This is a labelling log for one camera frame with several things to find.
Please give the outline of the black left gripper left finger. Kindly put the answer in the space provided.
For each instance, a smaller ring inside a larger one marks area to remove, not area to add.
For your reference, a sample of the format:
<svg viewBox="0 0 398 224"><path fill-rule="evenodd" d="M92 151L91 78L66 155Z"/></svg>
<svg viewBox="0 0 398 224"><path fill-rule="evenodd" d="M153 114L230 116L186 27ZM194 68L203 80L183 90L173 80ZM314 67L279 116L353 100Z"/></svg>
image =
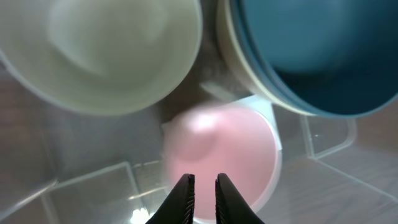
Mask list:
<svg viewBox="0 0 398 224"><path fill-rule="evenodd" d="M193 224L195 176L184 174L146 224Z"/></svg>

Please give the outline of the white small bowl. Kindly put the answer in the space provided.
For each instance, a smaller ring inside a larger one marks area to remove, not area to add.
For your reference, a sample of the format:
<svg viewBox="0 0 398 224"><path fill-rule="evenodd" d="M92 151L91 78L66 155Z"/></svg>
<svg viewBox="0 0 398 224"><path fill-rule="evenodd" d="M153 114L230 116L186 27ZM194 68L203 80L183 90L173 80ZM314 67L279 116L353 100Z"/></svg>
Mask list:
<svg viewBox="0 0 398 224"><path fill-rule="evenodd" d="M116 116L171 93L203 37L198 0L1 0L1 61L66 110Z"/></svg>

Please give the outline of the beige large bowl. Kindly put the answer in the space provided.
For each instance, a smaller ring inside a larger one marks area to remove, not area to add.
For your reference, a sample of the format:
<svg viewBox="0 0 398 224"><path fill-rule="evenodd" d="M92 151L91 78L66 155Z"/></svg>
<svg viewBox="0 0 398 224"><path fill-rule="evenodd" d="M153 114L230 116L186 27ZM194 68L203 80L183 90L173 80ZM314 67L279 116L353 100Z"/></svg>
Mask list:
<svg viewBox="0 0 398 224"><path fill-rule="evenodd" d="M261 83L260 79L257 77L257 73L249 64L239 45L228 0L218 1L216 12L216 36L221 54L228 68L251 93L291 112L305 116L313 116L312 113L301 110L297 106L294 106L282 99L282 97L276 96L276 94L271 92L269 87L266 87Z"/></svg>

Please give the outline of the dark blue large bowl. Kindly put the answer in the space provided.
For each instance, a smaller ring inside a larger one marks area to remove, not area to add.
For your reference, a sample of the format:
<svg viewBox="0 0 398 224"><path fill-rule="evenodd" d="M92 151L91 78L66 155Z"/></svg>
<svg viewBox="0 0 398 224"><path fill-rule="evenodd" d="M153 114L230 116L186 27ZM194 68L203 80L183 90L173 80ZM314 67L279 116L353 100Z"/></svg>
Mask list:
<svg viewBox="0 0 398 224"><path fill-rule="evenodd" d="M261 83L317 116L358 118L397 99L397 0L232 0Z"/></svg>

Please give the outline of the pink plastic cup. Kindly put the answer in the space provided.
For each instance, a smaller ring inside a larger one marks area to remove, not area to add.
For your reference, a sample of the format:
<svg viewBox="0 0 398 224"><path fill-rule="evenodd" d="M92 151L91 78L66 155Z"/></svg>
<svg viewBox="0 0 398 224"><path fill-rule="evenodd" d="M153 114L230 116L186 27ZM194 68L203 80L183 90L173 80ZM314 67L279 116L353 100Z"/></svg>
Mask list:
<svg viewBox="0 0 398 224"><path fill-rule="evenodd" d="M254 212L274 192L282 165L277 130L261 112L239 104L201 106L164 129L164 177L172 189L195 176L198 223L215 223L215 180L225 173Z"/></svg>

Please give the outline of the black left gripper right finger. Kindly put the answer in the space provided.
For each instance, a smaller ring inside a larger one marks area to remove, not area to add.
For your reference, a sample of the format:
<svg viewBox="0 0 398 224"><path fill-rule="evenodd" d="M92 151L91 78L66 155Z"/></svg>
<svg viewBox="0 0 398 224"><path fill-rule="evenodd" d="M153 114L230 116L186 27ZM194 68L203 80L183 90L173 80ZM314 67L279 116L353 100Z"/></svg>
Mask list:
<svg viewBox="0 0 398 224"><path fill-rule="evenodd" d="M264 224L225 173L215 182L217 224Z"/></svg>

